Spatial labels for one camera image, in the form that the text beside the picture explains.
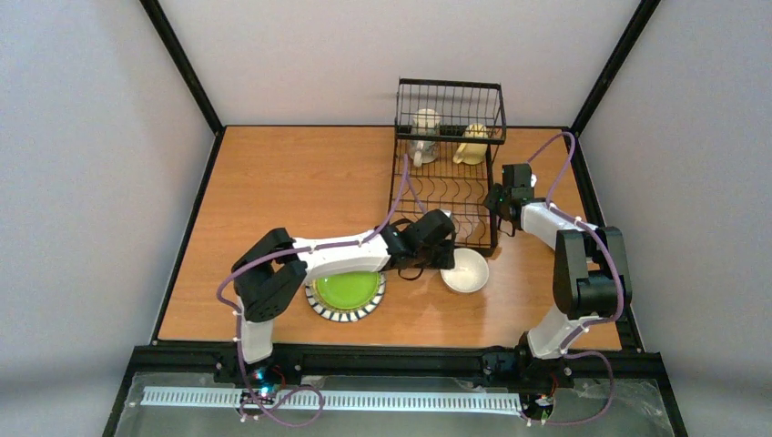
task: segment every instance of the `dish rack upper shelf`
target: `dish rack upper shelf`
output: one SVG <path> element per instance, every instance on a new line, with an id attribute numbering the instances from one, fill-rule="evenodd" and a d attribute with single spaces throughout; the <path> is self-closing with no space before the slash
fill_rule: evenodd
<path id="1" fill-rule="evenodd" d="M 438 135 L 411 132 L 413 119 L 431 109 L 440 118 Z M 483 125 L 487 137 L 465 137 L 470 125 Z M 501 145 L 506 141 L 502 86 L 482 82 L 400 79 L 394 130 L 398 139 Z"/>

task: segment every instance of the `table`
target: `table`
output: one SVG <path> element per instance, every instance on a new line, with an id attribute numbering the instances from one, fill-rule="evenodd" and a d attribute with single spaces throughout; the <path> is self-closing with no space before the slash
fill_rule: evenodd
<path id="1" fill-rule="evenodd" d="M 524 162 L 554 129 L 508 129 L 494 165 Z M 389 203 L 393 127 L 228 127 L 161 323 L 161 340 L 230 340 L 235 318 L 215 299 L 230 267 L 265 233 L 307 239 L 351 235 L 379 224 Z M 566 156 L 555 141 L 533 162 L 544 196 Z M 569 172 L 555 203 L 583 215 Z M 316 314 L 301 291 L 275 321 L 273 340 L 422 347 L 513 346 L 553 305 L 554 255 L 536 237 L 501 234 L 481 291 L 455 294 L 439 271 L 416 281 L 387 272 L 378 309 L 355 323 Z M 233 299 L 232 286 L 226 296 Z M 577 349 L 619 350 L 614 324 L 593 327 Z"/>

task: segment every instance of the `dish rack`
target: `dish rack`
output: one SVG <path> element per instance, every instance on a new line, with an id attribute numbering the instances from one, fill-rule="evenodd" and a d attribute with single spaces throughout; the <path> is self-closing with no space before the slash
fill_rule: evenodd
<path id="1" fill-rule="evenodd" d="M 440 120 L 434 132 L 416 133 L 413 119 L 420 111 L 433 110 Z M 470 125 L 486 126 L 485 137 L 465 137 Z M 410 165 L 416 196 L 404 188 L 394 219 L 412 221 L 421 217 L 420 200 L 428 210 L 452 213 L 456 246 L 475 249 L 490 257 L 498 245 L 495 216 L 483 206 L 493 187 L 493 162 L 506 140 L 506 115 L 499 84 L 446 80 L 400 79 L 397 115 L 394 118 L 394 156 L 389 207 L 399 190 L 402 156 L 412 141 L 433 141 L 437 158 L 420 167 Z M 485 144 L 485 160 L 478 165 L 455 164 L 452 157 L 461 143 Z"/>

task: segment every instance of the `mug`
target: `mug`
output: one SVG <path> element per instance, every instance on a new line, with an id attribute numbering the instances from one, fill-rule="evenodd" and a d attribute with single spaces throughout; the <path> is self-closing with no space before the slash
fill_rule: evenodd
<path id="1" fill-rule="evenodd" d="M 463 131 L 466 138 L 487 138 L 490 132 L 486 125 L 469 125 Z M 487 144 L 461 143 L 453 154 L 453 162 L 456 164 L 467 164 L 476 166 L 485 160 L 485 151 L 488 150 Z"/>
<path id="2" fill-rule="evenodd" d="M 434 109 L 419 109 L 411 118 L 411 133 L 415 135 L 440 135 L 442 116 Z M 438 156 L 438 146 L 434 141 L 412 140 L 408 155 L 415 167 L 428 164 Z"/>

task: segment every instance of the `wall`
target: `wall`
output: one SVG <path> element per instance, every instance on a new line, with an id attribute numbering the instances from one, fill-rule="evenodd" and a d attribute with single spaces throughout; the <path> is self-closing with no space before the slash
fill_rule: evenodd
<path id="1" fill-rule="evenodd" d="M 0 429 L 98 435 L 213 138 L 139 2 L 3 2 L 0 44 Z"/>
<path id="2" fill-rule="evenodd" d="M 772 430 L 770 18 L 662 2 L 582 136 L 692 435 Z"/>
<path id="3" fill-rule="evenodd" d="M 497 82 L 570 125 L 635 0 L 163 0 L 223 123 L 392 124 L 399 77 Z"/>

